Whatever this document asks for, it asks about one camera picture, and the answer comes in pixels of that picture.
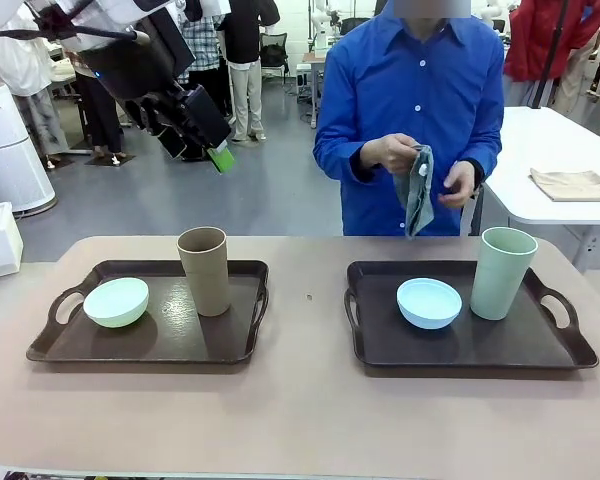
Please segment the person's left hand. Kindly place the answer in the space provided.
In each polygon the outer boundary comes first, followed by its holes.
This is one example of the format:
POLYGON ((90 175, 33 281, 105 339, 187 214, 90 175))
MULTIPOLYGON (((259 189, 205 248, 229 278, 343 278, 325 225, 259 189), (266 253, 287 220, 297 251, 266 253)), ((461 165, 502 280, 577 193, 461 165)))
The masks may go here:
POLYGON ((469 161, 456 162, 444 180, 439 202, 447 208, 463 208, 474 194, 475 173, 475 167, 469 161))

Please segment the person's left forearm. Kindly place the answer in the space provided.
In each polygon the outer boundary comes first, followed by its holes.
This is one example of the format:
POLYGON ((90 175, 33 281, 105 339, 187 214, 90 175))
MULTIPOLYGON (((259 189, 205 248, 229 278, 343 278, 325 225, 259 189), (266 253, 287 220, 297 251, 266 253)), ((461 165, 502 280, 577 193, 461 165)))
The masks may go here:
POLYGON ((501 148, 499 132, 487 132, 471 138, 465 157, 474 166, 477 186, 492 174, 501 148))

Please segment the black office chair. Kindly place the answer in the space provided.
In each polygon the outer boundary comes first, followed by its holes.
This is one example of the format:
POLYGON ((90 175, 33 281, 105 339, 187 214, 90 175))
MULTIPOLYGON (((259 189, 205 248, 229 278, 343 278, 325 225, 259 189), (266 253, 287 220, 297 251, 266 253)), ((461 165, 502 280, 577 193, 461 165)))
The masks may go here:
POLYGON ((286 50, 287 33, 260 34, 260 60, 263 70, 277 70, 286 82, 289 73, 288 54, 286 50))

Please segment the bystander in white shirt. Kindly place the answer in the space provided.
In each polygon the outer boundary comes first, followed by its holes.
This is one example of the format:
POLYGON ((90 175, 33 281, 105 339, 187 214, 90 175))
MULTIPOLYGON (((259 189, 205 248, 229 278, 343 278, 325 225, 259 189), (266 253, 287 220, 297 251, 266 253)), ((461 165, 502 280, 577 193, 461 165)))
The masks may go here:
POLYGON ((0 37, 0 82, 10 90, 29 137, 47 170, 68 149, 49 87, 52 60, 40 39, 0 37))

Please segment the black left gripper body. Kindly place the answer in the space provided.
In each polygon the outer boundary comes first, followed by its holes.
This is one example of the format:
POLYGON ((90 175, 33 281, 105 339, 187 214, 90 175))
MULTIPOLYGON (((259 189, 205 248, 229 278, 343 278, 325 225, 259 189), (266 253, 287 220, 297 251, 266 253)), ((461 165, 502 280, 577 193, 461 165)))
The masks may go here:
POLYGON ((115 40, 79 57, 117 100, 175 96, 177 78, 194 60, 180 31, 173 22, 140 22, 136 31, 149 41, 115 40))

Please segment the light blue bowl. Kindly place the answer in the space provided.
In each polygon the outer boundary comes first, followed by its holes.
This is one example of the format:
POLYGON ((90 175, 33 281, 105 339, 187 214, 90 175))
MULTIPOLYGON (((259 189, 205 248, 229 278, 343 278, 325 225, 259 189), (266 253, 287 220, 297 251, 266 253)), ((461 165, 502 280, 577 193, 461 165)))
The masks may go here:
POLYGON ((397 289, 398 308, 411 325, 424 330, 449 326, 460 314, 463 300, 450 285, 431 278, 414 278, 397 289))

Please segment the white side table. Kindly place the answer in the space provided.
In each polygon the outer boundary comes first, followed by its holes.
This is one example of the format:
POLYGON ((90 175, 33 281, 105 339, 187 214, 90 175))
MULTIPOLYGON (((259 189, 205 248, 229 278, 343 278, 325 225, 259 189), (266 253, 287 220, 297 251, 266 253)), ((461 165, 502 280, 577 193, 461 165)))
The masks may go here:
POLYGON ((502 151, 483 195, 480 226, 509 226, 558 246, 580 271, 600 269, 600 202, 554 202, 530 171, 600 176, 600 137, 549 108, 507 107, 502 151))

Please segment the person in blue shirt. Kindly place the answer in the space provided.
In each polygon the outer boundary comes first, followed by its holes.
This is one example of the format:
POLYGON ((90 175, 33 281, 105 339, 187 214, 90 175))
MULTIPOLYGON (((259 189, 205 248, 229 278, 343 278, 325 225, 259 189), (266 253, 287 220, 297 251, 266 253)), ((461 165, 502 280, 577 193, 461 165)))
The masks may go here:
MULTIPOLYGON (((451 167, 469 161, 472 137, 501 136, 504 63, 496 32, 470 13, 437 0, 387 0, 328 52, 317 129, 341 126, 360 141, 402 133, 430 146, 434 220, 421 234, 456 236, 465 206, 447 208, 438 195, 451 167)), ((377 166, 371 183, 336 180, 345 235, 405 235, 393 176, 377 166)))

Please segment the grey-blue cloth mat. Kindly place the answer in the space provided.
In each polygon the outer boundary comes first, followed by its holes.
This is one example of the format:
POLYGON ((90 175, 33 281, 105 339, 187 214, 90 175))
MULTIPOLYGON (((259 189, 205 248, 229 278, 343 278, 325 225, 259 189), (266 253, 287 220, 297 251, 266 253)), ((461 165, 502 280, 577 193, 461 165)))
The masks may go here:
POLYGON ((416 145, 416 159, 408 173, 394 175, 396 195, 405 211, 405 236, 413 238, 434 220, 430 198, 434 157, 428 145, 416 145))

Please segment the tall light green cup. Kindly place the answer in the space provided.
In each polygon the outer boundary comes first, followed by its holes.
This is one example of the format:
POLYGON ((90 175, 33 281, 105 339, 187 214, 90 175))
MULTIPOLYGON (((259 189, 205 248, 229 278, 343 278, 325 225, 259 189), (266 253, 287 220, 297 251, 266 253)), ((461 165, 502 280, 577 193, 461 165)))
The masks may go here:
POLYGON ((537 250, 537 240, 521 230, 485 230, 470 300, 472 312, 486 320, 504 319, 537 250))

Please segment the beige cloth mat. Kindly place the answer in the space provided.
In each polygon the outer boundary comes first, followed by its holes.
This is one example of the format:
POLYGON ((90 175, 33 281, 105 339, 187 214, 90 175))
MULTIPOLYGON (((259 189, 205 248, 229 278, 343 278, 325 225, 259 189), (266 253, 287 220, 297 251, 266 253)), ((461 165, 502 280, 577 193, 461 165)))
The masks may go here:
POLYGON ((532 182, 553 202, 600 202, 600 176, 593 171, 530 170, 532 182))

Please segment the black tripod pole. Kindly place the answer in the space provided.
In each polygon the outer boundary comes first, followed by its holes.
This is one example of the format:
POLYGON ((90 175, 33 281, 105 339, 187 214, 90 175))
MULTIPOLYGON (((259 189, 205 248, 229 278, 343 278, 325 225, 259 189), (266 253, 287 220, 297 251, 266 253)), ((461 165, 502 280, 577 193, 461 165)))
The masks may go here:
POLYGON ((548 54, 546 57, 545 65, 543 67, 541 78, 537 84, 536 93, 535 93, 532 103, 531 103, 532 109, 539 109, 541 107, 542 97, 544 95, 545 88, 549 81, 551 68, 554 63, 556 53, 558 50, 558 46, 559 46, 559 42, 560 42, 560 39, 561 39, 561 36, 563 33, 564 22, 565 22, 568 8, 569 8, 569 3, 570 3, 570 0, 562 0, 561 9, 560 9, 557 21, 556 21, 555 28, 553 30, 551 44, 550 44, 550 48, 549 48, 549 51, 548 51, 548 54))

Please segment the light green bowl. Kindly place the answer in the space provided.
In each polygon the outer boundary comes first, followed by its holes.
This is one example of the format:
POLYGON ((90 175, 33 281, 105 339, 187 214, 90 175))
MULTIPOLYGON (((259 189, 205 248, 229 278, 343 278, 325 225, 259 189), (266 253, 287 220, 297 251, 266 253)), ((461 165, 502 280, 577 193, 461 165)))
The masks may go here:
POLYGON ((104 328, 122 328, 146 311, 149 287, 144 280, 125 277, 107 281, 91 291, 83 302, 85 314, 104 328))

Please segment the person's right forearm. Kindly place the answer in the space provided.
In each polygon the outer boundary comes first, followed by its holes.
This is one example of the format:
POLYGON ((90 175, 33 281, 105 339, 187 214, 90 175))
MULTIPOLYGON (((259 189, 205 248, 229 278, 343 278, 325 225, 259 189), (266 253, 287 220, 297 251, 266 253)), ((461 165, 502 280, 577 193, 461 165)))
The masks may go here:
POLYGON ((319 126, 316 131, 314 157, 318 166, 333 180, 371 183, 379 161, 378 139, 352 140, 351 129, 319 126))

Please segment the dark brown plastic tray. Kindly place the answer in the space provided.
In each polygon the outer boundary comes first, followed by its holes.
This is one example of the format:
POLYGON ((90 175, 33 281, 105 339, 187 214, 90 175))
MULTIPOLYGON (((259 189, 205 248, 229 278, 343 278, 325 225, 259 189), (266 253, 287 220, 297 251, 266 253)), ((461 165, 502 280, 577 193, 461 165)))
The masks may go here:
POLYGON ((344 308, 357 359, 374 369, 564 370, 594 368, 598 356, 560 292, 529 269, 508 316, 485 320, 464 306, 448 326, 425 330, 400 313, 398 287, 425 277, 471 296, 473 261, 356 261, 347 268, 344 308))
POLYGON ((51 304, 45 327, 26 357, 43 363, 163 363, 234 365, 251 357, 269 300, 269 268, 260 260, 228 263, 231 306, 219 317, 203 317, 194 306, 180 262, 107 260, 51 304), (66 323, 57 319, 64 301, 97 287, 135 277, 149 287, 143 315, 129 326, 105 328, 76 306, 66 323))

